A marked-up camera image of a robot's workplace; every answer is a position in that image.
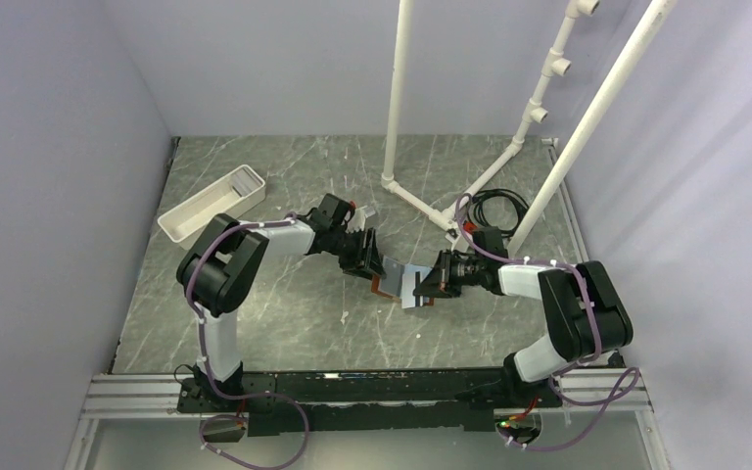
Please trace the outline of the brown leather card holder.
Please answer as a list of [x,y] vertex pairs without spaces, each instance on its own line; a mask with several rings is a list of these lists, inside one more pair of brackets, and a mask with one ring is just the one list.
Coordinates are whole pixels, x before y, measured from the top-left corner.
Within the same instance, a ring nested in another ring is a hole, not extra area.
[[392,301],[395,301],[401,305],[401,275],[404,266],[409,263],[400,263],[393,258],[383,257],[382,264],[385,270],[385,275],[381,277],[373,277],[371,283],[371,292],[378,296],[391,299]]

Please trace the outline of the white rectangular plastic tray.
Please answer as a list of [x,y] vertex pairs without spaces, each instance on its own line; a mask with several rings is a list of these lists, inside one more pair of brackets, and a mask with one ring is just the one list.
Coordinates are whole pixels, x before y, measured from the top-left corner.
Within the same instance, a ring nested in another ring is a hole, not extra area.
[[159,216],[158,226],[172,243],[189,250],[217,214],[237,218],[265,197],[266,181],[242,164]]

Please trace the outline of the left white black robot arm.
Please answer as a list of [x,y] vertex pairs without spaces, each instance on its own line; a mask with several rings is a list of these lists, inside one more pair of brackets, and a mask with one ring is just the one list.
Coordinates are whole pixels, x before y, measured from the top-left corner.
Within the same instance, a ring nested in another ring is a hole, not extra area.
[[230,410],[244,393],[236,310],[265,259],[329,254],[348,275],[366,280],[385,275],[375,230],[350,231],[352,218],[352,211],[339,216],[311,211],[249,222],[218,214],[187,252],[176,277],[197,323],[200,352],[193,373],[213,408]]

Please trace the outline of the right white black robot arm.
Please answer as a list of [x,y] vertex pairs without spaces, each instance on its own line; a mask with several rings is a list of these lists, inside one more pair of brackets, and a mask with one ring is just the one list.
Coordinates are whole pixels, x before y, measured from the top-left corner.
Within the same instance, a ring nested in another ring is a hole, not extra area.
[[483,249],[446,250],[426,276],[412,281],[412,294],[451,299],[465,287],[541,303],[546,333],[507,356],[501,367],[500,392],[513,406],[527,404],[550,376],[622,348],[634,337],[629,315],[599,261],[569,264],[504,258]]

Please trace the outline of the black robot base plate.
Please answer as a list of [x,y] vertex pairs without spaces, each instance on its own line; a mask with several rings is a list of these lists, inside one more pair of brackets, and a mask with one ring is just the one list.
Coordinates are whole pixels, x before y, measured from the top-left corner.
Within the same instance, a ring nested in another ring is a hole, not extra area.
[[244,414],[252,437],[283,433],[459,428],[486,432],[509,414],[558,408],[543,379],[527,384],[503,367],[245,372],[219,385],[202,372],[180,382],[181,414]]

